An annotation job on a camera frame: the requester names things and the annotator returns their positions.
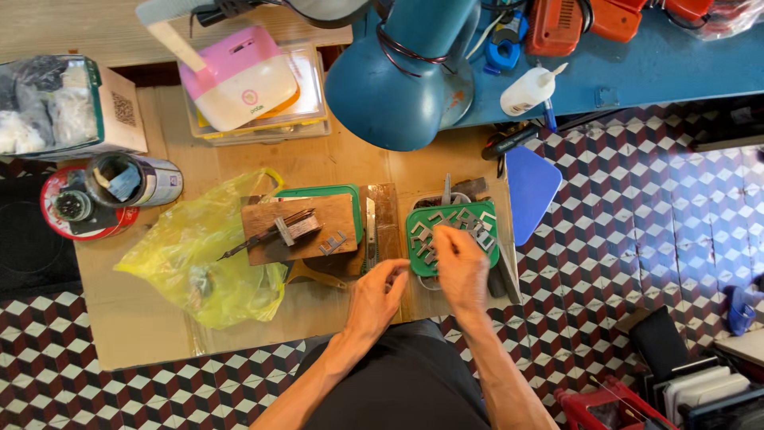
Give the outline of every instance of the blue pen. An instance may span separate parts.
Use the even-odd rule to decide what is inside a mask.
[[[544,123],[550,132],[557,132],[557,121],[555,120],[555,111],[552,109],[552,99],[544,100]]]

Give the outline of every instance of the hand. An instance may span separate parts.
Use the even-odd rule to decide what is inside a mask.
[[[379,340],[400,306],[409,281],[408,268],[408,259],[385,260],[351,287],[350,311],[343,330],[346,336],[369,348]]]
[[[466,230],[435,226],[438,277],[456,318],[485,313],[488,257]]]

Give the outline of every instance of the green container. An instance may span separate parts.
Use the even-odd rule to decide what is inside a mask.
[[[409,216],[406,217],[406,247],[409,249],[409,259],[411,260],[411,269],[419,276],[435,276],[438,275],[438,272],[434,270],[432,267],[435,265],[435,261],[432,262],[432,264],[427,264],[424,262],[424,258],[427,256],[427,252],[423,252],[421,256],[416,256],[416,253],[419,251],[419,245],[415,245],[415,249],[411,248],[411,238],[414,236],[418,236],[419,233],[422,231],[422,229],[418,229],[414,234],[411,233],[411,230],[413,230],[416,223],[420,222],[430,228],[432,230],[432,227],[437,224],[441,219],[440,217],[435,218],[434,220],[430,221],[428,218],[430,218],[432,215],[437,213],[438,211],[443,212],[443,215],[448,216],[452,212],[456,212],[459,214],[459,211],[461,211],[462,208],[467,208],[470,212],[472,212],[473,215],[476,217],[480,217],[480,215],[483,212],[488,212],[490,215],[496,216],[496,208],[494,207],[494,203],[490,201],[477,201],[474,203],[466,203],[466,204],[452,204],[449,206],[434,206],[434,207],[420,207],[419,209],[412,210],[409,212]],[[454,221],[456,216],[454,215],[453,218],[451,218],[451,221]],[[497,236],[497,223],[496,220],[493,220],[489,217],[485,217],[484,222],[492,228],[489,231],[489,234],[493,237]],[[491,250],[490,255],[488,256],[490,259],[490,267],[494,267],[496,263],[499,261],[499,246],[498,244],[494,246],[494,248]]]
[[[355,242],[361,243],[364,224],[361,222],[361,194],[356,184],[324,185],[321,187],[290,188],[281,190],[276,197],[324,197],[336,194],[350,194],[353,198],[353,224],[355,224]]]

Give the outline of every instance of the qr code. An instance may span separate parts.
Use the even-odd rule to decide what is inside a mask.
[[[123,122],[133,127],[135,124],[135,110],[133,109],[133,102],[120,96],[112,91],[112,100],[114,100],[114,114],[117,116],[117,121]]]

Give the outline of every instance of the white glue bottle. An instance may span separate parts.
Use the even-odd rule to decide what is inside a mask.
[[[509,116],[520,116],[551,97],[555,92],[555,76],[566,66],[568,63],[562,64],[553,72],[543,67],[534,67],[525,72],[501,93],[501,110]]]

